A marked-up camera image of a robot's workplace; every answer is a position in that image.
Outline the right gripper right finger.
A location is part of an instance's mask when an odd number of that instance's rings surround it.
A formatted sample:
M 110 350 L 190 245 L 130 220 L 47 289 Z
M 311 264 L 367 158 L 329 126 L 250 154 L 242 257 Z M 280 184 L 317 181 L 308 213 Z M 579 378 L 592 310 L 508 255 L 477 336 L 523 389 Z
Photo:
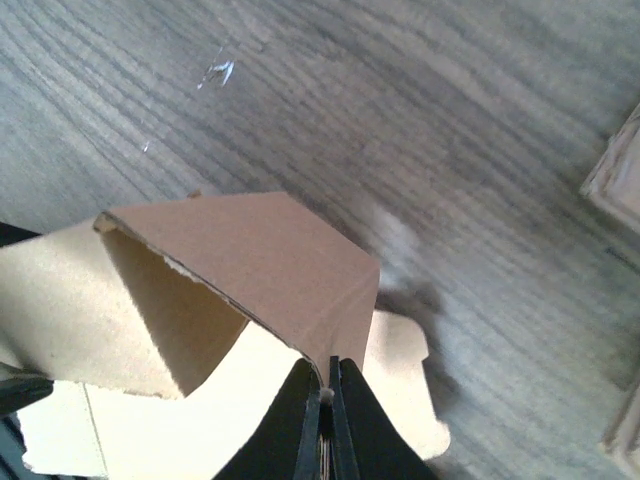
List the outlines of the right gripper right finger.
M 335 479 L 433 479 L 351 359 L 330 359 L 331 460 Z

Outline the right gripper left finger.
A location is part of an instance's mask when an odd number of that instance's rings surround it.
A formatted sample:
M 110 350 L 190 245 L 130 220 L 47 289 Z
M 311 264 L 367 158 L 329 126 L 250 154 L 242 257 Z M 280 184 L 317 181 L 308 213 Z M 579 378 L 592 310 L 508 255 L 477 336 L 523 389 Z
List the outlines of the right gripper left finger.
M 307 401 L 319 384 L 310 363 L 295 362 L 256 431 L 215 479 L 292 479 Z

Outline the cardboard box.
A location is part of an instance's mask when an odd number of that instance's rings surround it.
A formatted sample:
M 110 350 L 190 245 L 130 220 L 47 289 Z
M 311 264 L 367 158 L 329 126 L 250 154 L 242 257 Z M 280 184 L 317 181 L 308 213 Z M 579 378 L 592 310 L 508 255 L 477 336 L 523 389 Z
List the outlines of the cardboard box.
M 450 434 L 426 337 L 377 308 L 379 278 L 284 193 L 117 207 L 1 246 L 1 368 L 54 382 L 16 412 L 26 451 L 2 435 L 2 477 L 215 479 L 304 359 L 319 386 L 292 479 L 335 479 L 333 356 L 429 467 Z

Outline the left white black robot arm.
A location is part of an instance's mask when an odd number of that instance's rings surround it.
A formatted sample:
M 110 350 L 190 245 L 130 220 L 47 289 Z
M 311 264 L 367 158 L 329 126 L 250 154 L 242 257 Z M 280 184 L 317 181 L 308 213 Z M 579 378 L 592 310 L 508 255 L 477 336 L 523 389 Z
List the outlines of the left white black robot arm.
M 11 224 L 1 223 L 1 246 L 8 246 L 38 237 L 39 233 Z M 17 426 L 16 412 L 53 393 L 54 382 L 33 372 L 1 368 L 1 424 L 7 427 L 14 441 L 26 451 L 24 437 Z

